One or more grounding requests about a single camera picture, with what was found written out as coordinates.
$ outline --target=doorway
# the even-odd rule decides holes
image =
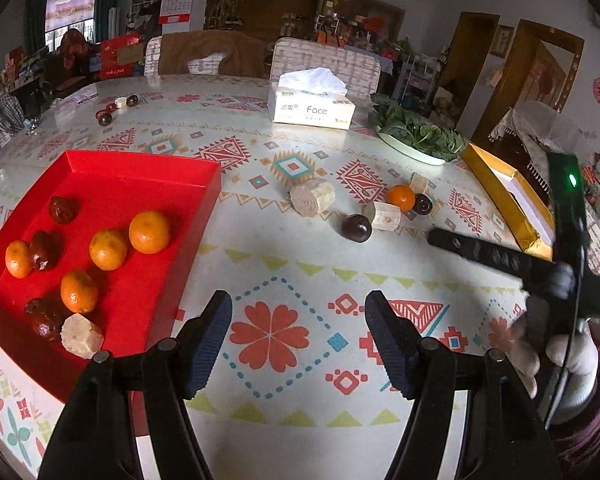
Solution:
[[[560,112],[576,77],[584,40],[542,23],[520,20],[502,77],[471,142],[490,150],[489,134],[510,107],[538,100]]]
[[[462,115],[489,53],[500,16],[461,12],[438,86],[453,94],[456,120]]]

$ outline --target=curtain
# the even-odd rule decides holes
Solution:
[[[25,0],[24,50],[33,54],[45,46],[46,0]]]
[[[93,13],[96,43],[109,39],[109,9],[118,6],[118,0],[96,0]]]

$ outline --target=window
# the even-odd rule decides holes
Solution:
[[[60,46],[62,36],[77,28],[87,41],[94,41],[93,9],[95,0],[46,0],[45,43],[49,51]]]

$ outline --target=white plate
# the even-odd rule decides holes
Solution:
[[[392,137],[389,134],[381,134],[378,132],[378,137],[384,140],[384,142],[386,142],[394,150],[398,150],[403,155],[410,156],[411,158],[415,158],[420,162],[424,162],[424,164],[442,166],[446,162],[443,158],[436,158],[435,156],[430,156],[426,153],[419,152],[418,150],[413,149],[411,146],[407,146],[405,143],[400,142],[400,140]]]

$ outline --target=mandarin orange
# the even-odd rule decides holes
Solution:
[[[169,245],[169,222],[159,211],[138,213],[129,225],[129,240],[139,253],[159,253]]]
[[[74,314],[88,314],[98,301],[98,287],[83,270],[72,270],[60,283],[60,298]]]
[[[400,208],[400,211],[406,213],[416,204],[416,195],[409,186],[398,184],[390,187],[386,192],[386,201]]]
[[[89,256],[96,266],[102,270],[116,270],[126,258],[126,243],[117,231],[99,231],[89,244]]]
[[[4,263],[14,278],[26,278],[33,270],[29,244],[24,240],[14,240],[4,253]]]

